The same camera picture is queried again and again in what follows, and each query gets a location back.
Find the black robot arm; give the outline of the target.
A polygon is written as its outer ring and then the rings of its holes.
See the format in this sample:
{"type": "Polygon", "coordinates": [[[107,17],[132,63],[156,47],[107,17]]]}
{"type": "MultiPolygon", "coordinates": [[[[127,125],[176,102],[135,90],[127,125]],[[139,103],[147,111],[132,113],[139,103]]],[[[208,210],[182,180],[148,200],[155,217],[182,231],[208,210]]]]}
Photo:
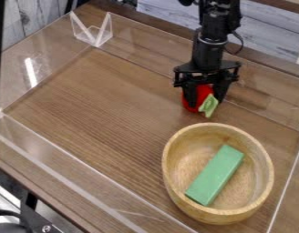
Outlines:
{"type": "Polygon", "coordinates": [[[194,112],[202,97],[212,94],[223,102],[230,85],[238,81],[240,62],[223,60],[228,35],[243,41],[239,0],[178,0],[183,6],[198,5],[199,28],[194,33],[191,59],[174,67],[174,86],[183,89],[183,105],[194,112]]]}

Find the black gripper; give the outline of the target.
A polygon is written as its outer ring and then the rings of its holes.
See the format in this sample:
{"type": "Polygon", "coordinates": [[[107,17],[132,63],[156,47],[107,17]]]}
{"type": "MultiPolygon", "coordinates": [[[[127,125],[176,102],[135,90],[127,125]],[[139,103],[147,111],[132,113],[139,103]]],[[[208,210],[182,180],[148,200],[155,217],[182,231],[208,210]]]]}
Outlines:
{"type": "Polygon", "coordinates": [[[199,85],[212,84],[214,96],[223,102],[230,85],[238,81],[238,71],[242,64],[238,61],[224,60],[218,68],[202,69],[190,61],[174,68],[175,87],[183,86],[183,105],[186,108],[196,108],[199,102],[198,85],[188,83],[196,82],[199,85]]]}

